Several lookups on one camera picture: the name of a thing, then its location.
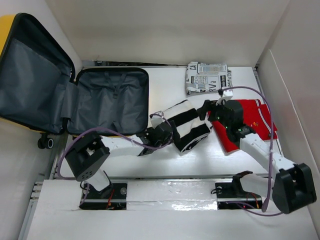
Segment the black and white striped garment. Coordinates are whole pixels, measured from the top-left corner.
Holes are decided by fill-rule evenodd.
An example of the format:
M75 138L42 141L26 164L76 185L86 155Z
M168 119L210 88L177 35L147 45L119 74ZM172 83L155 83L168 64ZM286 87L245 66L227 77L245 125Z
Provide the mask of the black and white striped garment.
M212 125L206 119L200 120L197 110L189 100L183 100L163 113L164 117L169 122L173 121L176 126L180 141L174 145L181 153L192 150L212 132Z

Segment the newspaper print garment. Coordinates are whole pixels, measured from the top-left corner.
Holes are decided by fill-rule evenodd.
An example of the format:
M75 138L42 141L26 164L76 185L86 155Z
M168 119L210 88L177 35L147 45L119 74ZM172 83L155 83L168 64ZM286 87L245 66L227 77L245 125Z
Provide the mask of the newspaper print garment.
M217 93L221 88L232 87L232 71L224 63L190 62L185 71L187 96Z

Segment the red shirt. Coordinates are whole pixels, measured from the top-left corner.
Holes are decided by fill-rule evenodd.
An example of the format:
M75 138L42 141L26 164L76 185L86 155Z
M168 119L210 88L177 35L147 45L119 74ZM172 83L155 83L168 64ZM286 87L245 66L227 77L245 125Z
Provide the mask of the red shirt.
M270 140L271 116L267 105L259 99L239 99L238 101L243 108L244 123L253 128L263 141ZM212 125L227 153L239 149L228 139L226 130L221 123L213 121Z

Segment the yellow suitcase with grey lining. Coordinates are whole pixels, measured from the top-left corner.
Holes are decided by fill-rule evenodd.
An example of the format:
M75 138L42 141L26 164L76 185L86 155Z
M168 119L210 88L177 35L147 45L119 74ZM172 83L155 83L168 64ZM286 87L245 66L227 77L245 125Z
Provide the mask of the yellow suitcase with grey lining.
M0 18L0 117L53 135L92 128L135 135L148 125L149 75L139 67L92 67L76 71L69 55L31 14Z

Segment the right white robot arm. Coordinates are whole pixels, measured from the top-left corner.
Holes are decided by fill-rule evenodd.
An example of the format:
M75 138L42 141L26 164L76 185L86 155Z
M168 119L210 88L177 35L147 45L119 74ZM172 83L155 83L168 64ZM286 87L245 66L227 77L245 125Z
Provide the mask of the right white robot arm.
M265 170L268 178L247 171L234 176L231 191L237 197L247 192L272 200L284 214L306 207L317 201L312 171L305 163L297 164L270 149L256 131L245 124L242 105L237 100L221 103L205 100L197 109L201 120L217 121L225 127L227 138L240 150L254 158Z

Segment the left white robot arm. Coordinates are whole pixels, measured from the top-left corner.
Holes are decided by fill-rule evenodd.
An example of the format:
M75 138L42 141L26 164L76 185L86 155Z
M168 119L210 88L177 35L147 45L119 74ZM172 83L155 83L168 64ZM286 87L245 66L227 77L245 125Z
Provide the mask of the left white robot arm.
M150 155L181 139L173 121L162 122L131 136L117 135L104 139L102 134L105 132L98 128L88 131L69 147L64 157L75 180L86 189L85 195L92 192L100 199L108 198L113 191L113 184L102 169L107 158Z

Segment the aluminium mounting rail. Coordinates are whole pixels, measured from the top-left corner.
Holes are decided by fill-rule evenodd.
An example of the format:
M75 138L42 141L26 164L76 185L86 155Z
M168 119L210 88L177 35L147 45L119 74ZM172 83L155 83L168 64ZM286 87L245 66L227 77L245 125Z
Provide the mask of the aluminium mounting rail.
M113 191L100 198L93 189L68 180L46 180L41 185L39 210L128 211L260 211L265 197L258 190L235 193L230 179L128 180L113 184Z

